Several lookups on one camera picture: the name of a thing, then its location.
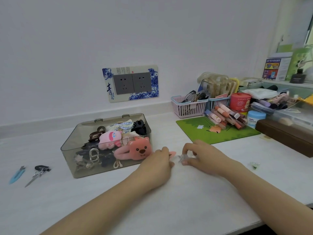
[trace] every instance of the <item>pink plastic basket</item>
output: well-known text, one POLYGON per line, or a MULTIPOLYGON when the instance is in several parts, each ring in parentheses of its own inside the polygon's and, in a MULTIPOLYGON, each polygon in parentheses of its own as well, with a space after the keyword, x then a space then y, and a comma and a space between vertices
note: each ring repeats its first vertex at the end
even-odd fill
POLYGON ((171 97, 174 112, 179 118, 203 115, 205 104, 208 102, 208 99, 197 102, 180 103, 184 99, 185 97, 181 95, 171 97))

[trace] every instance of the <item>white wall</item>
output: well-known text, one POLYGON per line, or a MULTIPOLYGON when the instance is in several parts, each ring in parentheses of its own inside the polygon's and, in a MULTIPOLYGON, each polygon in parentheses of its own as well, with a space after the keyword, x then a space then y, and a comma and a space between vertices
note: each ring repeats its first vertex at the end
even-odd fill
POLYGON ((279 3, 0 0, 0 125, 169 101, 205 71, 251 76, 279 3), (109 103, 101 69, 145 64, 160 97, 109 103))

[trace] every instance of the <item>power socket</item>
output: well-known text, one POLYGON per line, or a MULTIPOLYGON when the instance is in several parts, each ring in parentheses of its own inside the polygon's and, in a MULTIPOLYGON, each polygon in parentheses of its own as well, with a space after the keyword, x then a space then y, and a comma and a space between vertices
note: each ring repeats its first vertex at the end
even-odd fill
POLYGON ((131 74, 113 76, 115 91, 117 95, 135 93, 133 78, 131 74))
POLYGON ((133 73, 134 92, 151 91, 151 76, 150 72, 133 73))

